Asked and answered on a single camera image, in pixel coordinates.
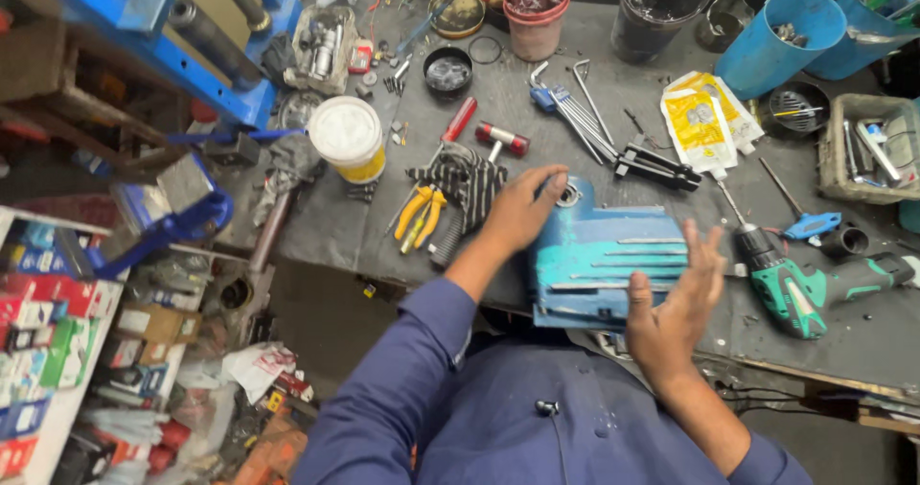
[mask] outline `yellow-handled pliers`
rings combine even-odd
[[[434,228],[438,224],[438,219],[441,217],[441,208],[447,204],[447,199],[444,198],[443,192],[435,185],[420,186],[418,191],[419,193],[409,200],[406,208],[403,208],[402,213],[399,214],[399,223],[396,232],[394,232],[394,236],[397,239],[401,239],[406,233],[408,223],[422,207],[425,207],[419,219],[416,220],[412,232],[409,232],[409,234],[415,238],[414,242],[412,239],[408,239],[408,241],[417,249],[424,244],[428,236],[434,232]],[[428,220],[422,222],[426,213],[428,213]]]

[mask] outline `blue long-sleeve shirt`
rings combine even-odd
[[[638,379],[580,347],[507,339],[458,365],[476,303],[449,280],[400,312],[323,404],[293,485],[811,483],[753,432],[725,479]],[[558,401],[558,438],[538,399]]]

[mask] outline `black work surface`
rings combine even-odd
[[[395,48],[403,35],[423,19],[426,2],[416,0],[414,11],[407,12],[404,8],[400,14],[396,9],[398,0],[388,7],[382,4],[374,16],[375,40],[386,39]],[[370,20],[363,10],[371,3],[372,0],[359,0],[354,6],[358,10],[359,31],[364,35],[369,35]],[[549,85],[564,84],[587,107],[587,99],[569,69],[575,62],[589,58],[587,85],[617,147],[625,147],[637,132],[624,114],[624,107],[636,114],[659,144],[669,146],[671,141],[659,108],[667,78],[676,79],[692,69],[711,71],[718,56],[696,44],[693,27],[688,25],[654,61],[641,67],[624,64],[610,47],[616,12],[617,7],[612,5],[572,2],[560,42],[565,51],[549,59],[549,68],[542,79]],[[426,45],[423,36],[415,45],[401,101],[387,93],[382,82],[395,70],[381,64],[380,81],[373,87],[374,97],[370,102],[385,129],[386,169],[373,202],[367,204],[345,197],[346,185],[337,174],[328,171],[294,205],[276,246],[277,255],[410,286],[438,276],[426,251],[400,255],[392,232],[384,235],[384,231],[411,189],[405,169],[430,161],[438,138],[460,105],[460,101],[437,102],[429,95],[421,73],[424,55],[448,43],[466,48],[472,39],[482,35],[498,39],[506,48],[498,62],[474,67],[474,80],[467,95],[477,98],[478,109],[457,141],[483,157],[488,155],[489,146],[477,143],[473,135],[477,121],[485,120],[532,140],[530,153],[524,159],[516,159],[507,152],[500,155],[498,163],[507,166],[511,176],[528,167],[562,162],[569,165],[571,173],[592,182],[598,207],[661,205],[678,220],[695,218],[701,230],[713,225],[725,224],[729,229],[737,226],[728,203],[708,176],[693,193],[672,191],[637,176],[615,181],[611,169],[598,165],[557,116],[545,115],[530,101],[528,78],[537,63],[526,63],[513,56],[509,36],[484,25],[475,35],[462,40],[448,41],[429,32],[431,44]],[[359,79],[351,77],[346,94],[353,94],[354,83]],[[820,85],[832,98],[842,92],[876,92],[874,80],[866,71],[845,81]],[[392,132],[389,124],[394,119],[409,124],[406,146],[389,139]],[[650,143],[645,147],[651,149]],[[915,236],[908,236],[895,225],[894,207],[819,197],[814,138],[765,137],[756,147],[752,156],[746,159],[741,156],[739,166],[730,169],[726,180],[748,220],[779,228],[796,220],[786,199],[757,162],[756,158],[763,156],[807,211],[842,211],[845,220],[853,220],[866,230],[872,240],[869,254],[886,250],[907,254],[894,245],[893,241],[899,238],[920,244]],[[658,152],[676,160],[673,150]],[[433,239],[444,234],[453,211],[453,208],[446,210]],[[251,246],[251,235],[248,240],[237,238],[242,236],[246,235],[235,234],[231,244]],[[808,244],[798,242],[790,245],[789,250],[799,265],[813,263],[823,269],[833,266],[830,259]],[[722,253],[730,260],[734,257],[730,235],[722,241]],[[484,302],[504,309],[529,311],[525,264],[525,259],[519,256],[503,267],[489,286]],[[915,364],[920,361],[920,344],[915,342],[916,333],[920,332],[920,307],[915,305],[918,299],[920,291],[901,289],[840,305],[825,316],[829,326],[827,336],[817,341],[800,341],[779,333],[755,301],[746,280],[727,279],[725,296],[713,312],[707,335],[697,349],[735,360],[771,363],[814,376],[891,386],[910,393],[920,385],[920,368]],[[872,314],[871,321],[863,319],[863,314]]]

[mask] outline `cordless drill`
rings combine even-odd
[[[885,291],[914,278],[914,269],[892,253],[853,260],[829,274],[810,265],[799,267],[776,249],[760,226],[744,220],[728,189],[718,183],[742,223],[735,231],[735,243],[750,269],[753,290],[794,338],[821,338],[827,332],[821,313],[835,303]]]

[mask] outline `o-ring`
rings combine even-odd
[[[480,39],[489,39],[489,40],[491,40],[493,43],[495,43],[495,46],[498,47],[498,49],[499,49],[499,54],[498,54],[497,56],[495,56],[494,59],[480,60],[480,59],[477,59],[477,58],[473,55],[473,45],[477,44],[477,42],[478,42]],[[491,37],[491,36],[489,36],[489,35],[481,35],[481,36],[477,37],[476,39],[470,41],[469,46],[466,48],[466,53],[469,54],[469,58],[473,59],[477,64],[492,64],[493,62],[495,62],[495,61],[497,61],[497,60],[499,60],[499,59],[501,58],[501,43],[499,43],[499,40],[496,39],[496,38],[494,38],[494,37]]]

